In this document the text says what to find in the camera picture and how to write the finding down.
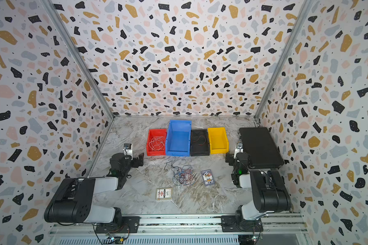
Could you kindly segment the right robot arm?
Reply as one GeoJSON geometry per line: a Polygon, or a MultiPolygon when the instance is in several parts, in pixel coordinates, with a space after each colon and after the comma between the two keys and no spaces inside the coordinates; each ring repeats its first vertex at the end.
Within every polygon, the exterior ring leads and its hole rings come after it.
{"type": "Polygon", "coordinates": [[[262,231],[261,217],[291,209],[291,199],[278,170],[251,169],[249,155],[242,152],[227,153],[226,163],[233,167],[232,183],[237,188],[249,188],[252,200],[240,205],[234,217],[221,218],[224,229],[262,231]]]}

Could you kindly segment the blue playing card box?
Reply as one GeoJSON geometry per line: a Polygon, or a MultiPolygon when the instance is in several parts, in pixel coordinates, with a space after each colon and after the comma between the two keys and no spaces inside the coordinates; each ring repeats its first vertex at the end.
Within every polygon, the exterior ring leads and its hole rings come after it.
{"type": "Polygon", "coordinates": [[[210,169],[202,170],[201,176],[202,176],[203,183],[205,186],[210,186],[210,185],[215,184],[215,181],[212,175],[212,171],[210,169]]]}

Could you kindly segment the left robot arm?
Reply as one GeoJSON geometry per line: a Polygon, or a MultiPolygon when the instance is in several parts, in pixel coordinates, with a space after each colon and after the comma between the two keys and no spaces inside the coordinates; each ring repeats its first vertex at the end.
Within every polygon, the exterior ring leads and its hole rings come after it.
{"type": "Polygon", "coordinates": [[[117,153],[109,162],[111,168],[105,177],[65,178],[45,210],[45,221],[65,226],[77,223],[122,226],[120,208],[95,205],[93,196],[121,190],[129,171],[144,165],[144,154],[133,158],[117,153]]]}

